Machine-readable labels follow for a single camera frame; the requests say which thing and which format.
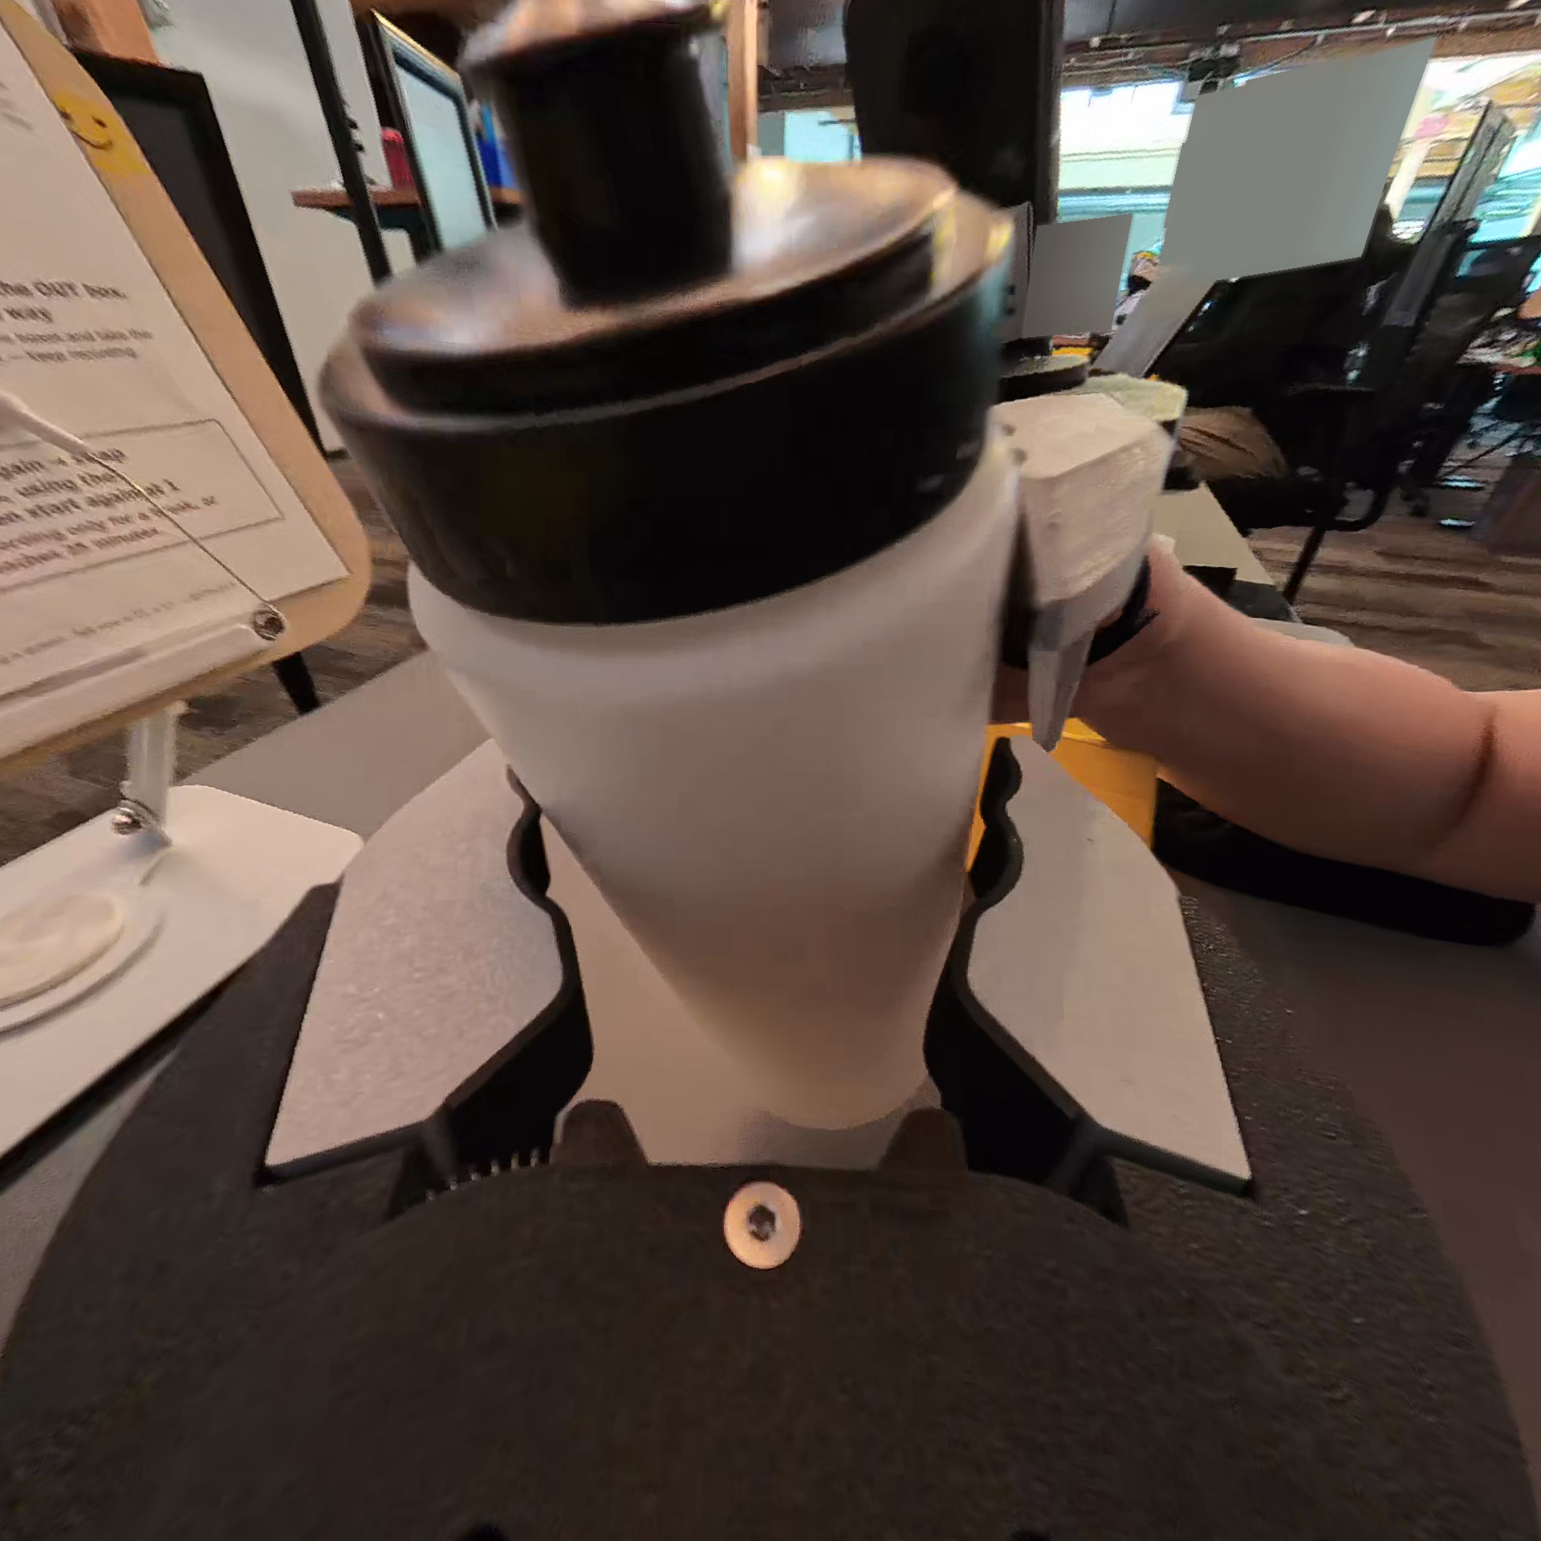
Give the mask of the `wooden easel post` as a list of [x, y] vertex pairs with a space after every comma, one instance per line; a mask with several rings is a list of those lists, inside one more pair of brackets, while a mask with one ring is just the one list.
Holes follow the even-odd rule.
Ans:
[[160, 51], [142, 1], [52, 1], [73, 49], [158, 65]]

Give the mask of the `black bottle lid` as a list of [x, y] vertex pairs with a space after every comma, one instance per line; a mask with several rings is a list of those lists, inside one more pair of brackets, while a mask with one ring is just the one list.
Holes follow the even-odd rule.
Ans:
[[322, 396], [415, 566], [487, 614], [673, 619], [850, 568], [985, 452], [1010, 216], [938, 165], [730, 168], [723, 3], [511, 3], [466, 73], [526, 211], [376, 288]]

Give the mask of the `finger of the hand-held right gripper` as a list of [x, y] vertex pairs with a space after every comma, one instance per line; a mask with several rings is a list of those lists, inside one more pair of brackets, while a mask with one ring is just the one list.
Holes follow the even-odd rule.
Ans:
[[1089, 665], [1092, 641], [1115, 598], [1096, 590], [1039, 603], [1027, 651], [1031, 738], [1051, 754], [1063, 739], [1071, 706]]
[[1108, 394], [999, 402], [1018, 486], [1025, 592], [1036, 608], [1123, 604], [1147, 560], [1173, 434]]

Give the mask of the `person's right hand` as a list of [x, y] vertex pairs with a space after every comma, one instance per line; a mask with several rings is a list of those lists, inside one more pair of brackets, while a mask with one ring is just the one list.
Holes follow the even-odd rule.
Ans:
[[1155, 542], [1126, 606], [1094, 637], [1075, 715], [1179, 784], [1203, 784], [1218, 755], [1218, 659], [1245, 624]]

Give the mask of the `yellow plastic bin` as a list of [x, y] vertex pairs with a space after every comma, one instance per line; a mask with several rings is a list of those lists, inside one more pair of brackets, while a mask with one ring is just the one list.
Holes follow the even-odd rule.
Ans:
[[[1031, 722], [1014, 720], [991, 723], [986, 728], [969, 866], [974, 865], [986, 831], [983, 799], [996, 744], [1002, 739], [1018, 738], [1031, 739]], [[1091, 795], [1123, 818], [1147, 847], [1153, 845], [1160, 789], [1160, 768], [1155, 757], [1108, 741], [1097, 728], [1076, 715], [1065, 723], [1051, 757]]]

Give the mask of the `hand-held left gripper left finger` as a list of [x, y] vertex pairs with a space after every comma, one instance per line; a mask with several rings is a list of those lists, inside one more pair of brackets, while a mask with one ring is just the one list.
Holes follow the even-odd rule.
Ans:
[[453, 1186], [532, 1165], [593, 1060], [542, 808], [487, 741], [346, 871], [266, 1170], [295, 1181], [399, 1150]]

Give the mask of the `black framed panel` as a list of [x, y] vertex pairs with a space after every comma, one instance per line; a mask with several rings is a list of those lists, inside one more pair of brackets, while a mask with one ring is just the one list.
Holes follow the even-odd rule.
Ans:
[[323, 441], [246, 197], [205, 75], [87, 47], [73, 55], [100, 86], [221, 279], [312, 439]]

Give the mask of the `black metal frame leg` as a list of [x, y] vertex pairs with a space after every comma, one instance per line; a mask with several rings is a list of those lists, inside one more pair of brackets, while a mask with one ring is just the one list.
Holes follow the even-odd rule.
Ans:
[[338, 80], [336, 59], [323, 15], [317, 1], [290, 1], [288, 4], [315, 84], [319, 107], [338, 161], [364, 259], [372, 279], [376, 285], [381, 285], [394, 275], [394, 267], [376, 214], [373, 187], [357, 147], [349, 107]]

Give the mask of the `small white panel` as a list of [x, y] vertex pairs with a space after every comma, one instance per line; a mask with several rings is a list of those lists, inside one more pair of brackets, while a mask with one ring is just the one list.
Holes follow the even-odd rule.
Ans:
[[1113, 328], [1128, 275], [1134, 214], [1057, 219], [1035, 234], [1020, 308], [1023, 336], [1089, 336]]

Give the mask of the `person's right forearm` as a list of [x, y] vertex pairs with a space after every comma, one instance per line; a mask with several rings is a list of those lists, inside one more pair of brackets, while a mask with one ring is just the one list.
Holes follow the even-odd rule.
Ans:
[[1195, 799], [1320, 856], [1539, 903], [1539, 690], [1470, 691], [1206, 609], [1187, 640]]

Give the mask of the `large white panel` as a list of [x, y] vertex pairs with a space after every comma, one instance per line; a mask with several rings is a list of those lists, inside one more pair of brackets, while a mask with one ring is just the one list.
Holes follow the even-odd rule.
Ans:
[[1169, 189], [1161, 277], [1359, 259], [1434, 46], [1336, 55], [1200, 97]]

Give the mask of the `black office chair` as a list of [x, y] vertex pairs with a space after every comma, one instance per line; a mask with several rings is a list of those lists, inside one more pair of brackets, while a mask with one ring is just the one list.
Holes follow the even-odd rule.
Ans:
[[1158, 360], [1163, 381], [1193, 409], [1243, 407], [1282, 447], [1280, 478], [1203, 481], [1237, 529], [1304, 529], [1283, 587], [1299, 598], [1333, 532], [1359, 532], [1388, 510], [1396, 436], [1376, 389], [1351, 381], [1351, 356], [1378, 324], [1384, 285], [1405, 266], [1401, 248], [1359, 259], [1221, 282]]

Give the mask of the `wooden display board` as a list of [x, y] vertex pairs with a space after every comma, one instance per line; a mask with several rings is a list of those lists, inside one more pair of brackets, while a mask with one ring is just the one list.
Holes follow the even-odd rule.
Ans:
[[43, 686], [4, 694], [4, 765], [28, 762], [128, 726], [155, 710], [227, 683], [317, 645], [360, 611], [372, 584], [372, 542], [333, 466], [303, 423], [283, 385], [261, 352], [200, 243], [193, 238], [145, 152], [104, 89], [76, 55], [20, 3], [4, 3], [4, 30], [17, 39], [51, 91], [78, 91], [87, 105], [79, 133], [131, 230], [161, 271], [169, 288], [184, 287], [184, 314], [203, 338], [234, 394], [254, 410], [259, 430], [274, 439], [280, 468], [307, 499], [317, 523], [344, 560], [348, 572], [277, 606], [288, 633], [266, 643], [250, 621], [224, 622], [116, 661], [94, 664], [47, 680]]

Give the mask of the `white plastic bottle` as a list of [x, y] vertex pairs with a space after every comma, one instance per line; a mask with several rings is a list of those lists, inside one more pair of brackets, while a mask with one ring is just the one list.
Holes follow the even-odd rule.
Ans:
[[922, 1083], [962, 905], [1018, 476], [990, 442], [917, 531], [813, 584], [646, 624], [412, 616], [516, 779], [754, 1102], [877, 1121]]

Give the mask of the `tan cloth bundle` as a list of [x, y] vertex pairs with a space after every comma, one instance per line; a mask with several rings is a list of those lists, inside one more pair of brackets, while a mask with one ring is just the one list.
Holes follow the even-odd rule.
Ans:
[[1177, 444], [1198, 478], [1208, 484], [1227, 479], [1280, 479], [1293, 470], [1259, 415], [1243, 405], [1189, 409]]

